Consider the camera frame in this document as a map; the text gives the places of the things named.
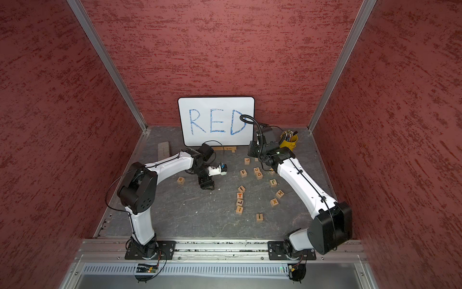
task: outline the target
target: gray table surface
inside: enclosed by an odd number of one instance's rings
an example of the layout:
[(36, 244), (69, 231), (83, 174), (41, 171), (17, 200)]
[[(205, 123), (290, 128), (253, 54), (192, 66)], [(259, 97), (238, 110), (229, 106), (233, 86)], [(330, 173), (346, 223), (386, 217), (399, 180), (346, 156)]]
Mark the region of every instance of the gray table surface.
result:
[[(312, 137), (305, 128), (296, 128), (299, 135), (294, 153), (306, 172), (332, 195)], [(140, 157), (141, 163), (157, 161), (157, 145), (169, 141), (171, 153), (185, 149), (180, 127), (154, 127)], [(223, 151), (217, 151), (217, 161)], [(250, 165), (244, 165), (247, 146), (237, 147), (237, 151), (225, 151), (223, 163), (228, 166), (225, 176), (214, 176), (215, 190), (201, 190), (197, 176), (180, 172), (162, 181), (157, 186), (154, 204), (151, 207), (152, 226), (158, 237), (163, 238), (263, 238), (280, 239), (287, 233), (307, 228), (312, 221), (307, 208), (290, 185), (279, 175), (271, 176), (263, 172), (263, 179), (257, 180), (254, 167), (261, 167), (251, 158)], [(246, 178), (239, 172), (245, 169)], [(178, 185), (178, 177), (184, 177), (184, 185)], [(269, 180), (276, 179), (278, 185), (271, 188)], [(242, 215), (236, 215), (237, 188), (243, 185), (244, 204)], [(270, 200), (277, 190), (285, 195), (274, 208)], [(115, 208), (123, 209), (115, 198)], [(112, 211), (109, 226), (102, 230), (104, 236), (130, 236), (131, 227), (127, 214)], [(263, 213), (264, 221), (256, 222), (256, 214)]]

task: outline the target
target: red textured wall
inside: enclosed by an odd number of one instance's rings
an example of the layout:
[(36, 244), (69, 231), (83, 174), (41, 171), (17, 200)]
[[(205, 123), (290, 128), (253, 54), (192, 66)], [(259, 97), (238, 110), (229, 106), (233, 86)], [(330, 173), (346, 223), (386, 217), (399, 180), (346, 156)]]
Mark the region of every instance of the red textured wall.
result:
[(0, 4), (0, 288), (57, 288), (140, 128), (65, 0)]
[(378, 0), (315, 128), (381, 289), (462, 286), (462, 3)]
[(82, 0), (149, 125), (177, 100), (249, 95), (265, 123), (307, 125), (362, 0)]

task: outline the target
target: black cable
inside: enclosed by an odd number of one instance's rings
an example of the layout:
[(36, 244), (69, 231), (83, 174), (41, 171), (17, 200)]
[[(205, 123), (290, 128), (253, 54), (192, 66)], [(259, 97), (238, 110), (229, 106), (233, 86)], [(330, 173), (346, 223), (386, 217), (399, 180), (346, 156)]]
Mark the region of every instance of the black cable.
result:
[(287, 158), (286, 160), (290, 159), (290, 157), (288, 157), (286, 154), (272, 154), (269, 157), (272, 157), (272, 156), (275, 156), (275, 155), (283, 155), (283, 156), (285, 156)]
[[(160, 258), (162, 258), (162, 253), (164, 253), (164, 251), (159, 249)], [(162, 272), (162, 270), (165, 268), (165, 265), (167, 265), (167, 254), (164, 253), (164, 255), (165, 255), (165, 263), (164, 263), (162, 269), (160, 269), (154, 276), (151, 276), (149, 278), (138, 278), (137, 275), (135, 275), (136, 280), (138, 280), (138, 282), (147, 282), (149, 280), (154, 279), (157, 275), (159, 275), (160, 272)]]
[(215, 152), (215, 150), (213, 150), (213, 160), (211, 160), (208, 164), (206, 163), (206, 165), (212, 164), (216, 159), (217, 159), (217, 152)]
[(130, 213), (128, 213), (127, 211), (122, 211), (122, 210), (119, 210), (119, 209), (115, 209), (111, 206), (109, 206), (108, 204), (108, 193), (109, 193), (109, 190), (111, 189), (111, 187), (118, 181), (120, 180), (121, 177), (125, 176), (126, 174), (130, 173), (130, 172), (133, 172), (134, 170), (136, 169), (133, 169), (133, 170), (130, 170), (124, 174), (122, 174), (120, 177), (116, 178), (114, 182), (112, 182), (112, 184), (109, 186), (108, 190), (106, 191), (106, 195), (104, 196), (104, 203), (106, 204), (106, 206), (109, 208), (109, 209), (113, 209), (114, 211), (119, 211), (119, 212), (124, 212), (124, 213), (127, 213), (128, 215), (130, 215)]
[(196, 173), (191, 171), (191, 170), (184, 170), (186, 173), (190, 174), (190, 175), (195, 175)]
[(263, 132), (261, 131), (261, 125), (258, 123), (258, 121), (256, 119), (254, 119), (253, 117), (251, 117), (248, 114), (240, 115), (239, 119), (244, 123), (248, 123), (248, 124), (252, 124), (252, 125), (257, 126), (257, 129), (258, 129), (257, 137), (258, 137), (258, 146), (259, 146), (258, 147), (257, 158), (258, 158), (259, 161), (263, 161), (263, 159), (261, 158), (261, 151), (263, 150)]
[(220, 160), (220, 163), (218, 164), (218, 167), (219, 167), (219, 166), (221, 165), (221, 163), (223, 162), (223, 158), (224, 158), (224, 156), (225, 156), (225, 147), (224, 147), (223, 144), (222, 144), (221, 142), (219, 142), (219, 141), (216, 141), (216, 140), (211, 140), (211, 141), (215, 141), (215, 142), (219, 143), (219, 144), (221, 145), (222, 149), (223, 149), (223, 154), (221, 155), (221, 160)]
[(129, 213), (128, 217), (130, 218), (130, 225), (132, 225), (132, 235), (135, 236), (135, 240), (138, 242), (138, 244), (141, 244), (140, 240), (138, 240), (138, 237), (136, 236), (136, 233), (135, 233), (135, 227), (133, 226), (132, 215)]
[(137, 175), (133, 178), (132, 182), (135, 182), (136, 179), (139, 178), (140, 176), (142, 176), (143, 174), (144, 174), (144, 171), (141, 170), (141, 172), (140, 172), (139, 174), (137, 174)]
[(302, 260), (303, 260), (303, 250), (302, 250), (302, 256), (300, 257), (300, 261), (299, 261), (296, 265), (292, 266), (292, 268), (298, 267), (298, 265), (300, 265), (300, 263), (302, 262)]
[[(178, 156), (177, 156), (176, 158), (174, 158), (174, 159), (179, 159), (179, 158), (180, 158), (180, 153), (181, 153), (182, 151), (183, 151), (183, 150), (180, 149), (180, 151), (178, 152)], [(171, 161), (171, 160), (166, 160), (166, 161), (163, 161), (163, 162), (161, 162), (161, 163), (158, 163), (158, 164), (155, 164), (155, 165), (152, 165), (152, 166), (146, 166), (145, 168), (146, 168), (146, 169), (149, 169), (149, 168), (152, 168), (152, 167), (158, 167), (159, 165), (164, 164), (164, 163), (166, 163), (166, 162), (169, 162), (169, 161)]]
[(271, 171), (271, 170), (265, 170), (265, 169), (263, 168), (263, 162), (262, 162), (262, 161), (261, 161), (260, 163), (261, 163), (261, 169), (262, 169), (262, 170), (264, 170), (265, 172), (270, 172), (270, 171)]

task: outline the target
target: vent grille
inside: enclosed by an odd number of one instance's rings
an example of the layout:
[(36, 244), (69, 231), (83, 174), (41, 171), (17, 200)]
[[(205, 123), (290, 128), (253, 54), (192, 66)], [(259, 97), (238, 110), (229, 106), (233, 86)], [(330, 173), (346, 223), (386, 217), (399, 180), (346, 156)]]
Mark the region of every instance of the vent grille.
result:
[[(82, 274), (87, 275), (149, 275), (136, 273), (135, 263), (86, 263)], [(214, 277), (280, 277), (286, 278), (289, 274), (287, 264), (210, 264), (210, 263), (168, 263), (162, 275), (180, 276), (214, 276)]]

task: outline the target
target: whiteboard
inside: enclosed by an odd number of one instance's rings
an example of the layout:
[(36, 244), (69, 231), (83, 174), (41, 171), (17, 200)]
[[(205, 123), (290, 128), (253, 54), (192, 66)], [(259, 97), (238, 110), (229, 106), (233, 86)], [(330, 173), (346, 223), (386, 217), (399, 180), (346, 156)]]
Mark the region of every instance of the whiteboard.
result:
[[(239, 116), (254, 116), (252, 97), (180, 98), (181, 128), (184, 145), (196, 147), (210, 140), (224, 146), (246, 146), (253, 138), (253, 125), (242, 122)], [(208, 142), (210, 146), (219, 146)]]

